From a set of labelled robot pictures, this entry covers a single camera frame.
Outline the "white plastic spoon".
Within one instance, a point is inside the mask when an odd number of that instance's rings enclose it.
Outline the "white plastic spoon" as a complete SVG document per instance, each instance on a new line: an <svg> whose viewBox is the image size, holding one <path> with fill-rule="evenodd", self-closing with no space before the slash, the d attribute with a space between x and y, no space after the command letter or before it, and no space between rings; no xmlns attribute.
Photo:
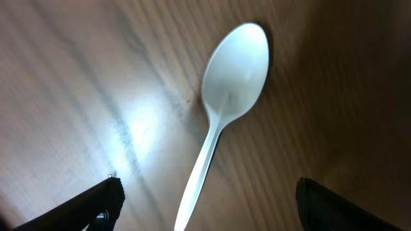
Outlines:
<svg viewBox="0 0 411 231"><path fill-rule="evenodd" d="M206 180L223 129L256 103L268 75L270 50L264 29L246 22L234 28L211 55L201 84L209 129L182 196L175 230L184 230Z"/></svg>

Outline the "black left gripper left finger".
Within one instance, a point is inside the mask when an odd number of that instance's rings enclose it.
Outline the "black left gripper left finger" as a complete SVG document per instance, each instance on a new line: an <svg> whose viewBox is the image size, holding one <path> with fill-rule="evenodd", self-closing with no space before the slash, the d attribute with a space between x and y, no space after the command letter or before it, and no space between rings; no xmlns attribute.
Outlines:
<svg viewBox="0 0 411 231"><path fill-rule="evenodd" d="M119 218L125 192L121 180L109 177L16 230L108 230Z"/></svg>

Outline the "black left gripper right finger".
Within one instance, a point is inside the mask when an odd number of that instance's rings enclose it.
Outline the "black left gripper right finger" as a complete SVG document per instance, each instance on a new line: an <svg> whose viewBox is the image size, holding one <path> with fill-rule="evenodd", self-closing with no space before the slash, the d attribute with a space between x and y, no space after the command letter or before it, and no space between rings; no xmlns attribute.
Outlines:
<svg viewBox="0 0 411 231"><path fill-rule="evenodd" d="M304 231L400 231L310 178L300 177L295 196Z"/></svg>

